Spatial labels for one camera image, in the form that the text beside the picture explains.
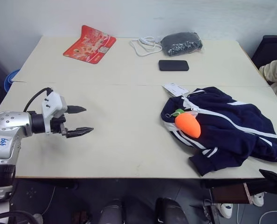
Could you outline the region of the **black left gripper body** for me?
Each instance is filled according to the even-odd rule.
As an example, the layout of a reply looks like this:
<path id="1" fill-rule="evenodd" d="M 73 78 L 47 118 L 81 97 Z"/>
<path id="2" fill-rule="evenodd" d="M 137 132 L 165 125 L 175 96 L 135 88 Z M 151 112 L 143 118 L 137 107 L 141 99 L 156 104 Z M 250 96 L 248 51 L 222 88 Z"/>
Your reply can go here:
<path id="1" fill-rule="evenodd" d="M 62 136 L 67 136 L 68 129 L 64 126 L 66 122 L 66 118 L 64 115 L 60 116 L 59 118 L 52 118 L 50 120 L 50 129 L 51 133 L 56 134 L 59 133 Z"/>

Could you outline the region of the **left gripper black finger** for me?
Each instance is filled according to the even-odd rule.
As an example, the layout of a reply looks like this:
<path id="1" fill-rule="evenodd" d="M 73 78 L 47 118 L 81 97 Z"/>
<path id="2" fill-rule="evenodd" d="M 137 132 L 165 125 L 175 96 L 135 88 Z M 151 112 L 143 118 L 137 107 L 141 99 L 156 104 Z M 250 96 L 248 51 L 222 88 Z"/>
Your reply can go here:
<path id="1" fill-rule="evenodd" d="M 75 114 L 75 113 L 80 113 L 86 111 L 86 108 L 83 108 L 81 106 L 76 106 L 76 105 L 68 105 L 67 106 L 67 113 L 68 114 Z"/>
<path id="2" fill-rule="evenodd" d="M 80 127 L 76 128 L 75 130 L 68 130 L 66 128 L 66 132 L 63 134 L 66 138 L 74 138 L 74 137 L 79 137 L 83 136 L 85 134 L 88 134 L 92 132 L 94 128 L 92 127 Z"/>

